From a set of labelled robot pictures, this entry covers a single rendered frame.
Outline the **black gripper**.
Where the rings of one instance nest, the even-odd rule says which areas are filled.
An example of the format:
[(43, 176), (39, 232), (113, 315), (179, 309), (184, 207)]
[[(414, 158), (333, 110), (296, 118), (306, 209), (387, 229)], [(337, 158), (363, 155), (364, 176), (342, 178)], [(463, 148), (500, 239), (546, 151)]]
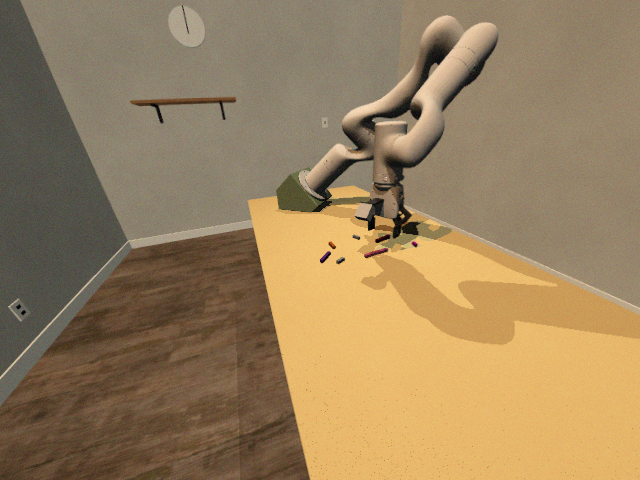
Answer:
[[(375, 205), (375, 212), (371, 221), (368, 222), (368, 231), (375, 228), (375, 215), (392, 219), (395, 224), (393, 227), (393, 238), (395, 239), (401, 234), (401, 225), (407, 222), (412, 216), (412, 214), (403, 207), (403, 185), (400, 184), (400, 182), (394, 185), (382, 185), (374, 182), (371, 187), (369, 201), (374, 198), (384, 199), (384, 201)], [(403, 219), (401, 219), (401, 215), (404, 215)]]

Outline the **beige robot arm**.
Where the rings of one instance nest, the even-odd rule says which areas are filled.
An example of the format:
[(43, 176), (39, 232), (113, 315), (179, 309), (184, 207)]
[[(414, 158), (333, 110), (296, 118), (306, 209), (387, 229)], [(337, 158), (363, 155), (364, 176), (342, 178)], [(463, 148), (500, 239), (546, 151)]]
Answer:
[[(492, 23), (480, 23), (465, 32), (452, 16), (434, 20), (422, 35), (418, 57), (407, 76), (380, 100), (344, 117), (343, 132), (358, 148), (337, 144), (311, 171), (301, 171), (299, 181), (305, 191), (324, 200), (326, 188), (360, 161), (373, 160), (373, 182), (377, 184), (404, 180), (403, 168), (417, 166), (439, 142), (444, 132), (442, 112), (479, 76), (497, 41), (498, 29)], [(429, 77), (434, 63), (438, 67)], [(408, 134), (406, 122), (373, 121), (396, 118), (408, 110), (418, 120)]]

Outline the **pink rod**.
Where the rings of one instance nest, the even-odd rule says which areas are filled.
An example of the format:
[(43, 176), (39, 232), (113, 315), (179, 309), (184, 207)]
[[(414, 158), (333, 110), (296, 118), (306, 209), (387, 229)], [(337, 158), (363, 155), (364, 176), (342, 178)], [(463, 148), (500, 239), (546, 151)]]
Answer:
[(364, 257), (368, 258), (368, 257), (375, 256), (375, 255), (378, 255), (378, 254), (381, 254), (381, 253), (384, 253), (384, 252), (387, 252), (387, 251), (388, 251), (388, 248), (383, 248), (383, 249), (376, 250), (376, 251), (373, 251), (373, 252), (370, 252), (370, 253), (366, 253), (366, 254), (364, 254)]

